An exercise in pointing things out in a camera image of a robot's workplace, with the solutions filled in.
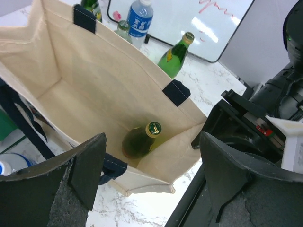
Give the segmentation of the blue-capped water bottle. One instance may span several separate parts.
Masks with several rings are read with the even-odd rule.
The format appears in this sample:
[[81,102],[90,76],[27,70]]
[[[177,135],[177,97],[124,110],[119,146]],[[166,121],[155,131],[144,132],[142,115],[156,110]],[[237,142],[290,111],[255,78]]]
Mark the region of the blue-capped water bottle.
[[37,162],[17,153],[5,153],[0,155],[0,174],[8,176],[21,169],[36,165]]
[[153,18],[153,8],[151,0],[135,0],[128,12],[127,22],[130,25],[129,35],[132,44],[138,50],[143,44]]

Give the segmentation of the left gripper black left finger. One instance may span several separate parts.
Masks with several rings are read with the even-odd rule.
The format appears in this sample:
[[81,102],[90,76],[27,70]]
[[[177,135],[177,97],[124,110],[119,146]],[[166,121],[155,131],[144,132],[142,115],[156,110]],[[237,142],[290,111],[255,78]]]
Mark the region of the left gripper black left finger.
[[40,164],[0,177],[2,227],[83,227],[92,210],[106,135]]

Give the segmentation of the green Perrier glass bottle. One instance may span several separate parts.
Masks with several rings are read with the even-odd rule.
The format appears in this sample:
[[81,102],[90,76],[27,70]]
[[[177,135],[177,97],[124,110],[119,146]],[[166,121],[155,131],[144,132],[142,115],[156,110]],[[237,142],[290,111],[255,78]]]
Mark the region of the green Perrier glass bottle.
[[98,21],[102,22],[102,14],[98,0],[81,0],[81,6],[90,11]]

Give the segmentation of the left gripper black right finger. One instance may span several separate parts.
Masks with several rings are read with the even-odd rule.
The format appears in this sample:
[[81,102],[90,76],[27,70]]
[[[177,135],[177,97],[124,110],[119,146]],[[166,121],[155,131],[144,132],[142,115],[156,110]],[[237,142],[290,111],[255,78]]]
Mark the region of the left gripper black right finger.
[[303,175],[229,147],[207,132],[200,151],[212,212],[221,227],[301,227]]

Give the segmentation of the clear green-capped bottle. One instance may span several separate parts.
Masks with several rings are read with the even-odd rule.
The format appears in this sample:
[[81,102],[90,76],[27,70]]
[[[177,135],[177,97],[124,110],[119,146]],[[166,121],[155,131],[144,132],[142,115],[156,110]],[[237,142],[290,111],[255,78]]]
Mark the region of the clear green-capped bottle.
[[125,20],[120,20],[117,25],[117,29],[114,31],[117,35],[125,39],[127,42],[132,44],[132,38],[129,35],[130,25]]

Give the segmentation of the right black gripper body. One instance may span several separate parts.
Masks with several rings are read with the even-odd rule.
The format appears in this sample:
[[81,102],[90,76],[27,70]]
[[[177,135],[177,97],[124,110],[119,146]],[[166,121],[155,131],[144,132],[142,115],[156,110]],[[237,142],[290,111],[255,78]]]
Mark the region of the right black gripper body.
[[285,136],[269,120],[266,111],[232,89],[222,93],[202,130],[226,145],[261,156],[273,163],[282,159]]

